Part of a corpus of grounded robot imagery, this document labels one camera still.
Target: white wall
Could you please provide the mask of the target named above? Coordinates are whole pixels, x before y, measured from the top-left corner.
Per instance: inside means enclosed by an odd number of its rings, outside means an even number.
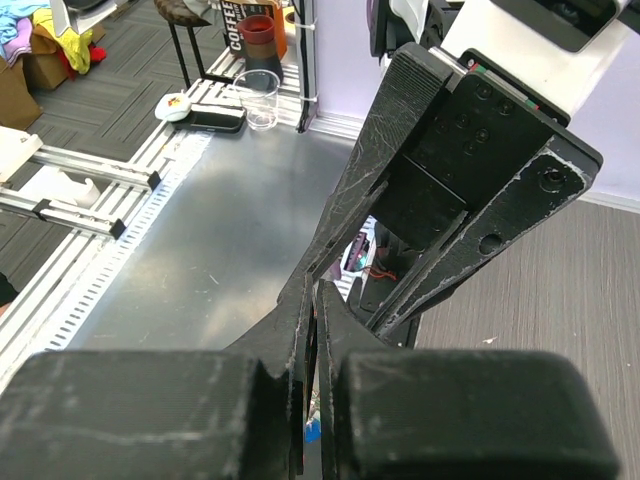
[[[598,150],[593,192],[640,201],[640,35],[631,35],[569,129]]]
[[[317,0],[318,97],[321,113],[363,119],[380,85],[369,53],[366,0]]]

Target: gray carpet floor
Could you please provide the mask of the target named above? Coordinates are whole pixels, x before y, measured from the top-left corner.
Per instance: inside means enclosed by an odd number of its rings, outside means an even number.
[[[107,59],[75,81],[53,91],[32,92],[43,115],[31,126],[42,140],[115,160],[126,161],[158,125],[156,103],[168,92],[184,88],[167,23],[151,0],[139,0],[116,20],[106,20],[99,46]],[[186,30],[178,28],[187,68],[197,78]],[[196,37],[205,66],[224,50],[216,27],[199,29]],[[37,167],[27,164],[13,179],[26,182]],[[67,234],[66,228],[0,213],[0,271],[24,288]]]

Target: clear plastic cup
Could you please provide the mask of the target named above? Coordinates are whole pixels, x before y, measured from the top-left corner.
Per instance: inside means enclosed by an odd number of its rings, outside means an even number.
[[[233,81],[240,103],[253,130],[269,130],[278,124],[280,79],[269,70],[247,70]]]

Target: smartphone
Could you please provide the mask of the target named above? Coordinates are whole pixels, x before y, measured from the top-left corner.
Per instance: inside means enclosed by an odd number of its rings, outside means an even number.
[[[178,130],[238,133],[247,118],[239,105],[194,103],[182,120],[171,122]]]

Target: yellow cloth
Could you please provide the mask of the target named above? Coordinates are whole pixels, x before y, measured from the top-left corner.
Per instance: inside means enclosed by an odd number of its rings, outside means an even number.
[[[89,71],[89,66],[91,65],[89,44],[93,37],[92,30],[87,30],[82,35],[78,35],[71,28],[67,28],[62,36],[58,37],[53,29],[53,16],[50,8],[36,10],[31,21],[34,27],[42,25],[49,32],[49,35],[58,42],[64,51],[65,57],[69,60],[71,68],[82,74]]]

